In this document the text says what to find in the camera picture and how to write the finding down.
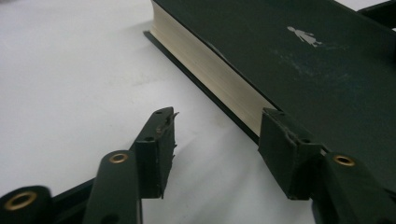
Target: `white logo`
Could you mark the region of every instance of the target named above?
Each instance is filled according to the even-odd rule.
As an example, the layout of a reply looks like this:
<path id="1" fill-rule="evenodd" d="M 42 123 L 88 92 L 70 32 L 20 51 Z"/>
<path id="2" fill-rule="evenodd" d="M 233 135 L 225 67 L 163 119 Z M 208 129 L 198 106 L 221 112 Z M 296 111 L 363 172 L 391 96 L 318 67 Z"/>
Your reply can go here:
<path id="1" fill-rule="evenodd" d="M 307 33 L 307 32 L 301 31 L 301 30 L 296 30 L 296 29 L 294 29 L 294 28 L 291 27 L 291 26 L 288 26 L 288 30 L 294 32 L 294 33 L 301 39 L 301 41 L 306 42 L 306 43 L 308 43 L 308 44 L 314 46 L 315 48 L 316 48 L 318 45 L 321 45 L 321 44 L 322 44 L 321 42 L 318 42 L 318 41 L 314 38 L 314 35 L 313 35 L 313 34 L 310 34 L 310 33 Z"/>

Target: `hardcover book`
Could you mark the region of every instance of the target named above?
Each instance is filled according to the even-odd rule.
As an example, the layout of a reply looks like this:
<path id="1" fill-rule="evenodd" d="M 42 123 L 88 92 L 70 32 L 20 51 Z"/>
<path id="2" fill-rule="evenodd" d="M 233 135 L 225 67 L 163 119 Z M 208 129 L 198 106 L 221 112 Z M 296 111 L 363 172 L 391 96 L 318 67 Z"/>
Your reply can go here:
<path id="1" fill-rule="evenodd" d="M 396 192 L 396 34 L 328 0 L 154 0 L 147 36 L 254 140 L 298 120 Z"/>

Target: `white surface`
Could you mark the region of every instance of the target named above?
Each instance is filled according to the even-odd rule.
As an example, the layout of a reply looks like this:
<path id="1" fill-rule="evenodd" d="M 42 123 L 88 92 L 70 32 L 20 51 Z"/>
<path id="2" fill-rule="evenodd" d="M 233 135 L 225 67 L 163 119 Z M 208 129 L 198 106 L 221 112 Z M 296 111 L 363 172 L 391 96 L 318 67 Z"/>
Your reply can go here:
<path id="1" fill-rule="evenodd" d="M 174 166 L 145 223 L 313 223 L 310 202 L 288 201 L 257 146 L 143 36 L 151 21 L 149 0 L 0 0 L 0 195 L 93 178 L 171 105 Z"/>

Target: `human figure symbol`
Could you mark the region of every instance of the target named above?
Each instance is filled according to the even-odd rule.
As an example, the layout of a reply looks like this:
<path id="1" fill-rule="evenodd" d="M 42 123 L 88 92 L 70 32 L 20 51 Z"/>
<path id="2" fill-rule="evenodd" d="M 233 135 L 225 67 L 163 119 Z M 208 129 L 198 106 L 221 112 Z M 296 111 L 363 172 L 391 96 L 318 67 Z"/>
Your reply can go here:
<path id="1" fill-rule="evenodd" d="M 301 39 L 301 41 L 306 42 L 306 43 L 308 43 L 308 44 L 314 46 L 315 48 L 316 48 L 318 45 L 321 45 L 321 44 L 322 44 L 321 42 L 318 42 L 318 41 L 313 37 L 313 36 L 314 36 L 313 34 L 310 34 L 310 33 L 307 33 L 307 32 L 301 31 L 301 30 L 296 30 L 296 29 L 294 29 L 294 28 L 291 27 L 291 26 L 288 26 L 288 30 L 294 32 L 294 33 Z"/>

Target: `white figure emblem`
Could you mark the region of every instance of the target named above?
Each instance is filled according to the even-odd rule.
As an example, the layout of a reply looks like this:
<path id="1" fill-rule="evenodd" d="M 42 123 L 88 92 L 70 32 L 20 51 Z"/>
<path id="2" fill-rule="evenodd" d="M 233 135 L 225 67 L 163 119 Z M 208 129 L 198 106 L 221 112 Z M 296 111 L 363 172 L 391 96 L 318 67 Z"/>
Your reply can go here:
<path id="1" fill-rule="evenodd" d="M 310 33 L 307 33 L 307 32 L 301 31 L 301 30 L 296 30 L 296 29 L 294 29 L 294 28 L 291 27 L 291 26 L 288 26 L 288 30 L 294 32 L 294 33 L 301 39 L 301 41 L 306 42 L 306 43 L 308 43 L 308 44 L 314 46 L 315 48 L 316 48 L 318 45 L 321 45 L 321 44 L 322 44 L 321 42 L 318 42 L 318 41 L 314 38 L 314 35 L 313 35 L 313 34 L 310 34 Z"/>

